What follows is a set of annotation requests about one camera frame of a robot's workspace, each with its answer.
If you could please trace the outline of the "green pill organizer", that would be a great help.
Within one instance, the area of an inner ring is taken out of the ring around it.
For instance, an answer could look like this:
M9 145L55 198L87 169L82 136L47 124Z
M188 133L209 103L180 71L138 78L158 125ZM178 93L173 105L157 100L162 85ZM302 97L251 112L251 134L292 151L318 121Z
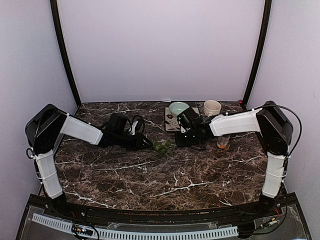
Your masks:
M172 144L172 141L171 140L167 140L165 143L161 143L161 142L158 142L158 141L155 141L153 143L153 149L159 153L160 155L164 155L167 153L168 149L170 148Z

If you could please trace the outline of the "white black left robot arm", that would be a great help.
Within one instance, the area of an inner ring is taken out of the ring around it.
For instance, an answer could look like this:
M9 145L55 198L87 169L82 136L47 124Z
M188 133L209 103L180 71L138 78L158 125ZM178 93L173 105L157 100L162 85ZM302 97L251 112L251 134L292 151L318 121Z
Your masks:
M100 127L81 120L53 104L47 104L26 125L30 159L35 162L37 176L49 198L63 195L55 166L58 139L69 136L99 148L119 146L127 151L151 149L153 143L145 136L145 121L140 115L129 119L114 112Z

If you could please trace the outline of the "orange grey-capped pill bottle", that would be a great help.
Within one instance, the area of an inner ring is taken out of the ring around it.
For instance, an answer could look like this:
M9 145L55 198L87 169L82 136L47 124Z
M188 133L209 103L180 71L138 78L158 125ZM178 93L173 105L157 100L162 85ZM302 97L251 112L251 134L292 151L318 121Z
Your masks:
M230 140L230 135L223 135L217 138L216 145L219 149L226 149Z

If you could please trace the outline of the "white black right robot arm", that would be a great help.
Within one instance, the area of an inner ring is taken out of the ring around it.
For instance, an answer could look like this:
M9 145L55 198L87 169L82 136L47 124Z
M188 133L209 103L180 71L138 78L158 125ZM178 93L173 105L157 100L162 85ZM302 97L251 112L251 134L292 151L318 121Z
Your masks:
M278 195L291 155L293 125L282 110L275 102L267 101L250 110L204 118L189 107L177 116L180 131L175 133L175 143L178 147L191 147L211 137L244 132L259 133L267 156L262 187L262 195L266 198L255 205L255 213L266 217L275 208L272 199Z

